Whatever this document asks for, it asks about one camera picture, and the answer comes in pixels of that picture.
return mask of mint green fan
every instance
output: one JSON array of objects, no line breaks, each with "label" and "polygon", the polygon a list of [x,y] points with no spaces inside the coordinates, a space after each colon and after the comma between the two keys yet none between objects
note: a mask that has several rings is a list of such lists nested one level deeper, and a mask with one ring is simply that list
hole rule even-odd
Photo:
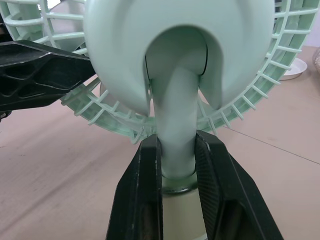
[{"label": "mint green fan", "polygon": [[[202,0],[197,4],[141,0],[132,5],[121,0],[64,0],[51,7],[49,0],[0,0],[0,13],[14,40],[30,40],[90,57],[101,80],[93,76],[88,84],[63,97],[62,105],[87,119],[89,125],[128,136],[134,144],[155,133],[162,144],[170,144],[176,134],[166,131],[171,126],[174,132],[179,120],[186,138],[187,132],[192,135],[196,129],[216,134],[217,128],[230,127],[238,117],[243,120],[244,112],[255,110],[262,98],[267,99],[301,52],[319,0]],[[196,22],[189,21],[192,14],[198,14],[191,18]],[[190,56],[180,59],[180,49],[189,51]],[[136,61],[138,58],[131,56],[139,55],[138,51],[142,55]],[[142,57],[151,64],[142,65]],[[170,102],[164,103],[166,90],[161,88],[172,76],[161,74],[171,71],[166,63],[172,61],[194,72],[201,66],[206,70],[197,72],[201,75],[199,91],[197,84],[187,86],[182,81],[173,87],[167,98]],[[177,74],[188,78],[184,70]],[[146,76],[159,80],[147,83]],[[175,93],[180,100],[171,106],[176,102]],[[196,102],[188,102],[194,94]],[[153,100],[157,122],[149,114]],[[181,109],[195,104],[193,131],[187,124],[192,111],[179,115],[179,104],[184,105]]]}]

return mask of electric fan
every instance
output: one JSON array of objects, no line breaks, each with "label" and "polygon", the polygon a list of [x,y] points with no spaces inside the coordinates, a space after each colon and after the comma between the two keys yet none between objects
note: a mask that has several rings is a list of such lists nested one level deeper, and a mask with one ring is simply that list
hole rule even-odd
[{"label": "electric fan", "polygon": [[108,240],[282,239],[253,180],[205,132],[268,98],[318,7],[64,0],[49,9],[48,0],[0,0],[15,41],[0,46],[0,118],[61,99],[89,125],[143,140],[119,182]]}]

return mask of fan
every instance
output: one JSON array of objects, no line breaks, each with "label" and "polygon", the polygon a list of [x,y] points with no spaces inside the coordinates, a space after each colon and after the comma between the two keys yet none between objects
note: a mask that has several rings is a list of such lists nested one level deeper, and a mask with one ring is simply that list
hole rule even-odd
[{"label": "fan", "polygon": [[50,9],[48,0],[0,0],[13,40],[90,58],[99,77],[72,84],[59,95],[62,105],[133,144],[157,134],[162,184],[172,192],[188,176],[178,189],[200,185],[196,131],[216,134],[268,98],[301,52],[318,7],[319,0],[64,0]]}]

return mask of wooden floor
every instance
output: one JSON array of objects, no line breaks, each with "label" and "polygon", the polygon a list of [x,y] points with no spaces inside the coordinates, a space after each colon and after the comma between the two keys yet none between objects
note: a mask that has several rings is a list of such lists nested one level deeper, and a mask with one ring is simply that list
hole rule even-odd
[{"label": "wooden floor", "polygon": [[[219,138],[256,181],[285,240],[320,239],[320,75],[283,81]],[[138,146],[59,102],[0,123],[0,240],[104,240]]]}]

